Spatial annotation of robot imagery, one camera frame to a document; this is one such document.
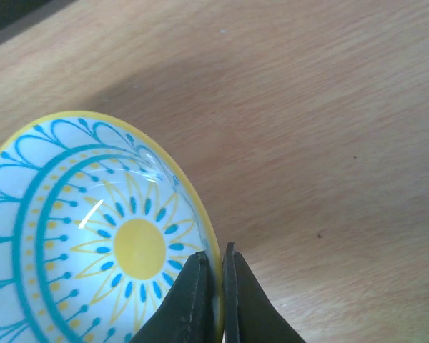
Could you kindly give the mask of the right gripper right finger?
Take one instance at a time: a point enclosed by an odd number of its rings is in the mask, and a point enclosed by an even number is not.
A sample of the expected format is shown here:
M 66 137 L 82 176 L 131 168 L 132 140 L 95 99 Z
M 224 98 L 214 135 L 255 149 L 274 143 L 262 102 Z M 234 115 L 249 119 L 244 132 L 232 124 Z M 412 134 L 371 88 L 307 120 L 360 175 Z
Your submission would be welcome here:
M 222 266 L 226 342 L 304 341 L 274 308 L 233 242 L 227 244 Z

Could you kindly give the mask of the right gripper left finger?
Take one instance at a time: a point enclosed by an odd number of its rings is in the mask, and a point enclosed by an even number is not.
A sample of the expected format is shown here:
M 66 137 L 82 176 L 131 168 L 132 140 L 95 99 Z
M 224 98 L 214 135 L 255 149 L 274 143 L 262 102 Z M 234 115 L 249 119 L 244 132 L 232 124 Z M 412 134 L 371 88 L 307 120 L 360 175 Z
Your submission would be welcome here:
M 213 342 L 212 273 L 207 256 L 189 256 L 158 310 L 131 338 L 135 343 Z

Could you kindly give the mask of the yellow dotted bowl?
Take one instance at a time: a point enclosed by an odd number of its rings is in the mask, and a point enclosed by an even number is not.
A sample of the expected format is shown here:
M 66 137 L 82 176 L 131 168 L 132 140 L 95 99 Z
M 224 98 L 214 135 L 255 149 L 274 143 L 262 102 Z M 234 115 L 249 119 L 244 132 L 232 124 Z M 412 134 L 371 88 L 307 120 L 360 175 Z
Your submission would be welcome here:
M 200 251 L 221 342 L 215 231 L 160 145 L 113 116 L 64 111 L 0 146 L 0 342 L 128 342 Z

